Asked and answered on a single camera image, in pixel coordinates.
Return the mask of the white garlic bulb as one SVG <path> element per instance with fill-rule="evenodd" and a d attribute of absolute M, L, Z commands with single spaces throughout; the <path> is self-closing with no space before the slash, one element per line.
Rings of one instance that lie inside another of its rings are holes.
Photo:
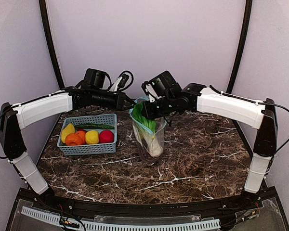
<path fill-rule="evenodd" d="M 162 147 L 156 136 L 158 125 L 155 120 L 147 119 L 141 114 L 142 108 L 142 103 L 137 103 L 131 112 L 131 117 L 140 138 L 146 142 L 150 156 L 159 157 L 162 154 Z"/>

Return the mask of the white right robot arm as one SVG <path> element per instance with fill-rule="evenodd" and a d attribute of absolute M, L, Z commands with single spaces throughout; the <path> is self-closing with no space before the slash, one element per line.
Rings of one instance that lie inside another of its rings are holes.
<path fill-rule="evenodd" d="M 223 116 L 257 129 L 253 156 L 244 191 L 257 193 L 269 172 L 277 147 L 277 104 L 272 99 L 252 100 L 218 91 L 213 86 L 190 83 L 181 88 L 169 71 L 142 84 L 149 100 L 144 103 L 143 116 L 148 119 L 185 111 Z"/>

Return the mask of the orange fruit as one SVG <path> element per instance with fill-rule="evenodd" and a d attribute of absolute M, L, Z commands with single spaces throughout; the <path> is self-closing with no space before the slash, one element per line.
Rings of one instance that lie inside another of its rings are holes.
<path fill-rule="evenodd" d="M 65 144 L 67 146 L 79 146 L 83 145 L 83 139 L 76 133 L 67 135 Z"/>

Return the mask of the clear zip top bag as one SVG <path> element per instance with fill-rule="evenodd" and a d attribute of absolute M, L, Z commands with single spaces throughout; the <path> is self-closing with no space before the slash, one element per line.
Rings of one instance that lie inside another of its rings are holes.
<path fill-rule="evenodd" d="M 129 114 L 139 157 L 144 163 L 152 165 L 158 161 L 164 151 L 164 128 L 167 122 L 162 117 L 148 120 L 142 116 L 143 102 L 148 100 L 146 96 L 137 98 L 136 105 L 130 109 Z"/>

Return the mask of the green cucumber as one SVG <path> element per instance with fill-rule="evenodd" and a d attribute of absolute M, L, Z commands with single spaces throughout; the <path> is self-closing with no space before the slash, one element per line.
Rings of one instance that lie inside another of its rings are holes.
<path fill-rule="evenodd" d="M 83 123 L 74 125 L 74 128 L 81 129 L 115 129 L 114 126 L 106 124 L 95 124 L 95 123 Z"/>

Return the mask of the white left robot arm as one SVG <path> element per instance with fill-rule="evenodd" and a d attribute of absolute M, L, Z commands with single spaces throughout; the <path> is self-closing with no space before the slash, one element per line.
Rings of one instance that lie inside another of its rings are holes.
<path fill-rule="evenodd" d="M 107 89 L 103 88 L 105 79 L 110 79 L 108 73 L 89 68 L 84 79 L 75 86 L 24 103 L 1 106 L 0 144 L 4 156 L 0 159 L 7 159 L 36 194 L 53 191 L 28 155 L 21 131 L 40 120 L 87 106 L 117 111 L 130 109 L 133 102 L 125 90 L 133 84 L 132 72 L 123 71 Z"/>

